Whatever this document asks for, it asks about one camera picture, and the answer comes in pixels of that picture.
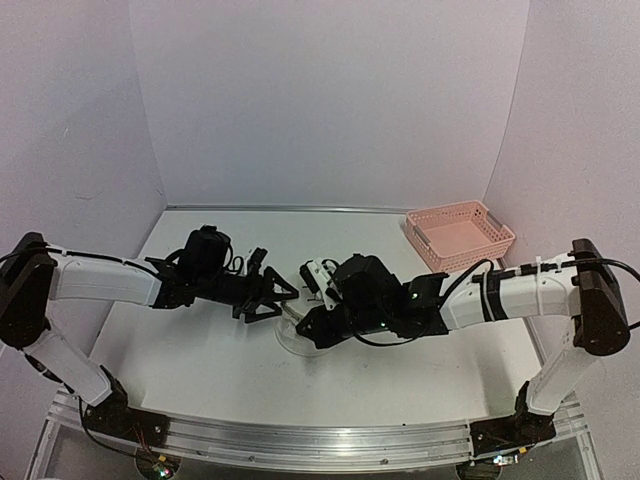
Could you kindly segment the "white mesh laundry bag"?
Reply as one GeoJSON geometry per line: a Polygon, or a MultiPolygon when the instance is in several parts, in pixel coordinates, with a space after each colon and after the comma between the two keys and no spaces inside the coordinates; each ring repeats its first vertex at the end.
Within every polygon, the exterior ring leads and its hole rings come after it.
{"type": "Polygon", "coordinates": [[[274,333],[286,351],[305,358],[319,357],[329,352],[328,349],[317,349],[313,341],[297,333],[296,327],[302,322],[304,311],[295,307],[292,302],[283,302],[281,309],[281,316],[274,324],[274,333]]]}

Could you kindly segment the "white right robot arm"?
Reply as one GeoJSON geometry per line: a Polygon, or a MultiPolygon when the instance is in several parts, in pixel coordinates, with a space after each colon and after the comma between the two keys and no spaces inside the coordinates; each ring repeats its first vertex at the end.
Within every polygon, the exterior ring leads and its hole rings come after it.
{"type": "Polygon", "coordinates": [[[512,319],[532,329],[544,361],[524,388],[524,402],[503,425],[514,443],[540,430],[601,357],[615,355],[631,339],[617,270],[638,271],[604,257],[587,238],[566,253],[510,268],[480,259],[450,275],[428,273],[400,281],[374,255],[354,254],[342,263],[309,260],[299,274],[317,306],[302,316],[298,336],[317,350],[349,339],[374,347],[372,335],[389,332],[396,344],[512,319]]]}

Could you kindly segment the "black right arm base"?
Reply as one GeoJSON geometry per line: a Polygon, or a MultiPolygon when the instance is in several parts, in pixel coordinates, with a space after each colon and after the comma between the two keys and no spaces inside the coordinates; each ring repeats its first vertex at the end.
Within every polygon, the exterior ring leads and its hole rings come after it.
{"type": "Polygon", "coordinates": [[[526,381],[518,392],[515,411],[511,415],[470,424],[474,458],[533,447],[556,436],[554,414],[539,415],[529,411],[526,403],[528,388],[529,381],[526,381]]]}

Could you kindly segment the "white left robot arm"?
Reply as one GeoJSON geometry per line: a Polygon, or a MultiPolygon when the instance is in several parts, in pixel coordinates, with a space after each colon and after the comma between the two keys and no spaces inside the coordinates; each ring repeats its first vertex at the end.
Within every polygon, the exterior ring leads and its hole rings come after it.
{"type": "Polygon", "coordinates": [[[68,388],[114,437],[134,428],[128,394],[104,366],[91,360],[88,345],[67,330],[88,303],[130,304],[175,310],[197,300],[226,305],[250,324],[281,313],[298,290],[264,265],[264,248],[235,255],[232,240],[215,226],[192,231],[164,258],[123,258],[56,246],[39,232],[26,233],[1,258],[1,341],[39,373],[68,388]]]}

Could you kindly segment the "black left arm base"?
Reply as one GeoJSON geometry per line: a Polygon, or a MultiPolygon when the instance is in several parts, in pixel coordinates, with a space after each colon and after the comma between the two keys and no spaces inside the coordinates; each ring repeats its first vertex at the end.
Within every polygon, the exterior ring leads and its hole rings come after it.
{"type": "Polygon", "coordinates": [[[82,413],[81,422],[90,432],[97,432],[131,442],[161,447],[167,437],[170,419],[167,415],[134,408],[122,384],[103,366],[100,369],[110,382],[111,393],[82,413]]]}

